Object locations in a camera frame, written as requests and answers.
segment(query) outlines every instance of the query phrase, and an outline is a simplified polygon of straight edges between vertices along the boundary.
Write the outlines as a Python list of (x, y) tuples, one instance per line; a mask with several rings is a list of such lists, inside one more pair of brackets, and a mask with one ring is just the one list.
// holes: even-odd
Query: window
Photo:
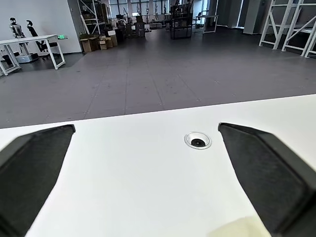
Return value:
[(162, 13), (164, 14), (164, 6), (166, 7), (166, 13), (168, 14), (169, 13), (169, 8), (170, 8), (170, 6), (169, 6), (169, 0), (165, 0), (164, 2), (163, 2), (163, 5), (162, 5)]
[(154, 14), (156, 13), (156, 4), (157, 4), (157, 13), (158, 14), (161, 14), (163, 12), (163, 9), (161, 8), (162, 7), (162, 1), (154, 1), (153, 2), (153, 5), (154, 5)]
[(142, 16), (146, 16), (147, 6), (149, 7), (149, 0), (131, 0), (133, 14), (140, 11)]
[(110, 0), (110, 9), (112, 18), (116, 18), (117, 15), (126, 14), (125, 10), (128, 11), (127, 8), (127, 0)]

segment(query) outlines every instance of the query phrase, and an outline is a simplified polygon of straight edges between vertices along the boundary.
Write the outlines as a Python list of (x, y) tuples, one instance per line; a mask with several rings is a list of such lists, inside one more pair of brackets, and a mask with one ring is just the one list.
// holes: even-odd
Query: table leg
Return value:
[(51, 57), (51, 61), (52, 61), (53, 64), (54, 64), (54, 68), (55, 68), (56, 70), (58, 70), (58, 67), (57, 67), (57, 64), (56, 64), (56, 61), (55, 61), (55, 58), (54, 58), (54, 54), (53, 54), (53, 52), (51, 51), (51, 48), (50, 48), (50, 46), (49, 46), (49, 42), (48, 42), (47, 39), (45, 39), (45, 43), (46, 43), (46, 45), (47, 45), (47, 50), (48, 50), (49, 55), (50, 55), (50, 57)]
[(15, 64), (16, 67), (20, 67), (20, 64), (16, 60), (16, 57), (14, 56), (14, 53), (10, 47), (10, 45), (4, 45), (5, 50), (8, 52), (8, 55), (10, 57), (10, 60), (13, 64)]
[(5, 74), (6, 76), (8, 75), (8, 73), (6, 72), (2, 62), (0, 61), (0, 68), (1, 68), (1, 71), (3, 71), (3, 74)]
[(61, 59), (62, 59), (62, 62), (59, 64), (59, 65), (61, 66), (61, 65), (65, 64), (65, 63), (66, 63), (66, 61), (65, 61), (65, 58), (64, 58), (63, 52), (61, 51), (61, 48), (60, 48), (60, 44), (59, 44), (59, 42), (57, 42), (57, 46), (58, 46), (58, 50), (59, 50), (59, 53), (60, 53), (60, 56), (61, 56)]

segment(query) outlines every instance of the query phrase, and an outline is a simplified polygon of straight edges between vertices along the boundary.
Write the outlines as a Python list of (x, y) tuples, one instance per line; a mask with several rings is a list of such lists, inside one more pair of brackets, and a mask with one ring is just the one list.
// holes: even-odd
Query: wall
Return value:
[(228, 18), (228, 28), (235, 28), (237, 26), (241, 4), (242, 0), (231, 1), (231, 10)]
[(70, 14), (74, 23), (75, 31), (79, 39), (80, 34), (84, 34), (84, 26), (80, 17), (80, 9), (77, 0), (67, 0)]
[[(0, 40), (14, 38), (9, 28), (11, 17), (16, 18), (26, 37), (31, 37), (26, 27), (26, 20), (31, 20), (38, 35), (66, 35), (68, 39), (59, 41), (64, 53), (81, 52), (67, 0), (1, 0)], [(39, 52), (35, 42), (29, 43), (28, 49)]]
[(239, 27), (244, 27), (245, 26), (245, 21), (246, 21), (246, 17), (247, 17), (249, 1), (250, 0), (243, 0), (241, 12), (240, 12), (239, 24), (238, 24)]
[(202, 10), (202, 0), (194, 0), (193, 1), (193, 19), (201, 12)]

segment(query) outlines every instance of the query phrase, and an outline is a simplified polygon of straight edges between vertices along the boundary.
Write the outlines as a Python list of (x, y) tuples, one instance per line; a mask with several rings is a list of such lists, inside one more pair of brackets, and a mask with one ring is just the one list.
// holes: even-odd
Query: white table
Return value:
[[(316, 95), (0, 130), (15, 137), (73, 123), (56, 186), (27, 237), (205, 237), (256, 216), (218, 132), (230, 122), (275, 134), (316, 168)], [(189, 148), (201, 131), (213, 144)]]
[(28, 37), (28, 38), (20, 38), (20, 39), (9, 39), (9, 40), (2, 40), (0, 41), (0, 45), (3, 45), (7, 54), (9, 55), (9, 58), (13, 64), (13, 67), (9, 68), (9, 69), (5, 69), (2, 62), (0, 61), (0, 68), (3, 71), (3, 73), (7, 76), (10, 72), (20, 69), (20, 65), (18, 63), (18, 61), (16, 60), (14, 53), (10, 47), (10, 44), (14, 44), (14, 43), (27, 43), (27, 42), (32, 42), (32, 41), (45, 41), (46, 45), (47, 45), (47, 50), (50, 54), (51, 60), (54, 64), (54, 67), (56, 70), (58, 70), (58, 68), (62, 65), (64, 65), (66, 63), (63, 52), (61, 51), (59, 42), (57, 41), (57, 46), (58, 46), (58, 50), (60, 53), (60, 56), (62, 58), (62, 62), (57, 64), (54, 58), (54, 55), (51, 51), (51, 48), (49, 46), (49, 40), (50, 39), (57, 39), (57, 35), (47, 35), (47, 36), (37, 36), (37, 37)]
[[(196, 19), (195, 19), (196, 22), (198, 21), (198, 18), (205, 18), (205, 20), (204, 20), (203, 30), (202, 30), (202, 31), (195, 31), (196, 33), (201, 32), (202, 34), (206, 34), (206, 33), (215, 33), (215, 32), (216, 32), (218, 15), (202, 15), (202, 16), (196, 16)], [(208, 18), (209, 18), (209, 19), (214, 18), (214, 21), (215, 21), (215, 28), (214, 28), (213, 31), (207, 31), (207, 30), (206, 30), (207, 19), (208, 19)]]

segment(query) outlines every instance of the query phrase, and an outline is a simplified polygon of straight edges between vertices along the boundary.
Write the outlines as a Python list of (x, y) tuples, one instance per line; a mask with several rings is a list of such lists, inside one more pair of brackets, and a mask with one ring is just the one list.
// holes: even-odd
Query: white wall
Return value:
[[(26, 37), (31, 37), (26, 20), (33, 22), (33, 27), (40, 35), (67, 35), (60, 40), (64, 53), (81, 52), (80, 43), (68, 7), (67, 0), (0, 0), (0, 40), (13, 39), (9, 28), (10, 18), (16, 18)], [(39, 52), (34, 42), (29, 43), (30, 52)]]
[(202, 11), (202, 0), (193, 1), (193, 19)]

